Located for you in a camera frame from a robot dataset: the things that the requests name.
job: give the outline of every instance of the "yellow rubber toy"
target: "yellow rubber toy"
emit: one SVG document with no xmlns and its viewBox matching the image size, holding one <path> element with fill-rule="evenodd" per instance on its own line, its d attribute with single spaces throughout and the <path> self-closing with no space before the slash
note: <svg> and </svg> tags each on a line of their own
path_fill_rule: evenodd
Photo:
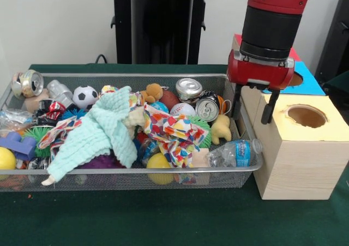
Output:
<svg viewBox="0 0 349 246">
<path fill-rule="evenodd" d="M 170 168 L 165 156 L 162 153 L 155 154 L 152 156 L 147 164 L 148 169 L 167 169 Z M 166 185 L 173 181 L 172 173 L 150 173 L 148 174 L 149 179 L 151 179 L 155 184 Z"/>
</svg>

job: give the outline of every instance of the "knitted blanket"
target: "knitted blanket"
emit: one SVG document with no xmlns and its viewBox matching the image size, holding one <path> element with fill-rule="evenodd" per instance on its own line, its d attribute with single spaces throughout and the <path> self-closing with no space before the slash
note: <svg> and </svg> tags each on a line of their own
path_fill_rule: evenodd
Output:
<svg viewBox="0 0 349 246">
<path fill-rule="evenodd" d="M 82 118 L 82 125 L 68 134 L 55 160 L 47 168 L 56 182 L 94 157 L 110 154 L 110 149 L 114 150 L 122 165 L 131 167 L 137 158 L 137 151 L 122 123 L 129 115 L 130 91 L 131 88 L 127 86 L 101 96 Z"/>
</svg>

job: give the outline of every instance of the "blue bottle label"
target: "blue bottle label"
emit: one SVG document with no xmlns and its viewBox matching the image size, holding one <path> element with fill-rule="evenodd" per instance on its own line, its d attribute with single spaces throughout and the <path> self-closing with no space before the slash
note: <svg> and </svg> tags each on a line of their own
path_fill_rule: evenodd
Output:
<svg viewBox="0 0 349 246">
<path fill-rule="evenodd" d="M 251 158 L 251 148 L 248 141 L 236 141 L 236 166 L 237 167 L 249 167 Z"/>
</svg>

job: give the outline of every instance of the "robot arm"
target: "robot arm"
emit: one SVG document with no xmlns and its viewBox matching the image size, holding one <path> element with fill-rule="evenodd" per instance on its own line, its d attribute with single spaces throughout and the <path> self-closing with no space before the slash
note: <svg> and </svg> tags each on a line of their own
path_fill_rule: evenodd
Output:
<svg viewBox="0 0 349 246">
<path fill-rule="evenodd" d="M 269 89 L 272 97 L 262 123 L 272 120 L 280 90 L 290 83 L 294 61 L 288 57 L 308 0 L 248 0 L 240 51 L 229 57 L 228 76 L 236 83 L 233 118 L 240 110 L 243 86 Z"/>
</svg>

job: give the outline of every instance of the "blue toy block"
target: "blue toy block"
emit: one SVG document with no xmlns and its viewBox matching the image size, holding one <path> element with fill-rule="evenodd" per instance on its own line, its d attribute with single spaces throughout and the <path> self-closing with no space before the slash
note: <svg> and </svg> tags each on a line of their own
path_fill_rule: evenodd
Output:
<svg viewBox="0 0 349 246">
<path fill-rule="evenodd" d="M 325 96 L 320 85 L 317 83 L 313 74 L 306 67 L 304 62 L 296 62 L 294 71 L 303 78 L 303 83 L 299 86 L 289 86 L 281 91 L 281 94 L 300 94 L 300 95 L 320 95 Z"/>
<path fill-rule="evenodd" d="M 32 160 L 35 156 L 37 141 L 32 137 L 22 137 L 17 132 L 10 132 L 5 138 L 0 138 L 0 147 L 10 149 L 17 159 Z"/>
</svg>

